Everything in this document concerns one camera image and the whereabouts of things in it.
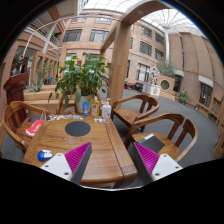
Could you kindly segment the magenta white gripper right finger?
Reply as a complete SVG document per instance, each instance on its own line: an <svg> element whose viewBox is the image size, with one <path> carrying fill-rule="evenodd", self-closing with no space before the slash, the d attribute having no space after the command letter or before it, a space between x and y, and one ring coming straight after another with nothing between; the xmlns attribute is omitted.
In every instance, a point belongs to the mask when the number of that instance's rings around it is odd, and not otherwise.
<svg viewBox="0 0 224 224"><path fill-rule="evenodd" d="M138 143L134 144L134 154L144 183L152 183L182 169L168 154L159 155Z"/></svg>

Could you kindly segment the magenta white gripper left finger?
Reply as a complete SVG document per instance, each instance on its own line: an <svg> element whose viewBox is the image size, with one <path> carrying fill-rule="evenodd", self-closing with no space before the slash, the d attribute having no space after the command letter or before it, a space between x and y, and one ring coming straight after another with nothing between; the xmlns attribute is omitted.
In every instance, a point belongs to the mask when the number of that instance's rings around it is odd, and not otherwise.
<svg viewBox="0 0 224 224"><path fill-rule="evenodd" d="M55 154L41 169L79 185L91 153L92 145L88 142L66 154Z"/></svg>

